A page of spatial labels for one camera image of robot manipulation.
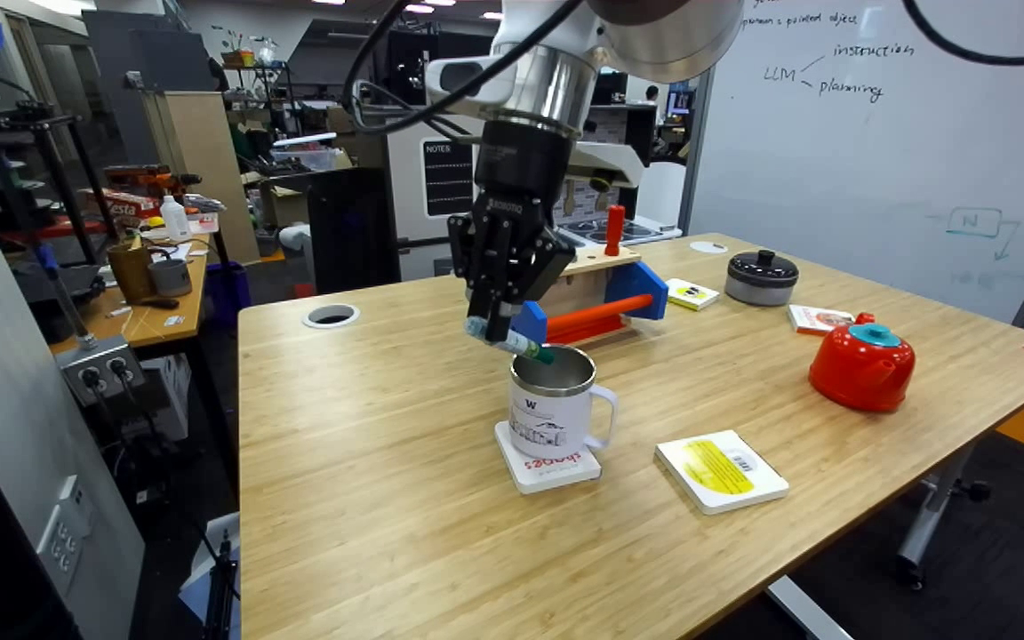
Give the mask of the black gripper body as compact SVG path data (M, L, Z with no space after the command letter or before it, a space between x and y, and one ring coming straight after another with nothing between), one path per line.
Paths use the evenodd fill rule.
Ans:
M553 236L567 153L567 134L517 120L482 126L471 171L478 197L452 221L453 273L475 300L538 300L571 261L571 246Z

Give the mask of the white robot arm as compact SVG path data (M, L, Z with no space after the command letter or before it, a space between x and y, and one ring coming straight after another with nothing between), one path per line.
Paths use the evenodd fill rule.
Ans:
M683 81L737 38L744 0L502 0L502 29L465 91L482 113L475 203L446 221L470 334L503 340L510 315L577 261L553 198L602 68Z

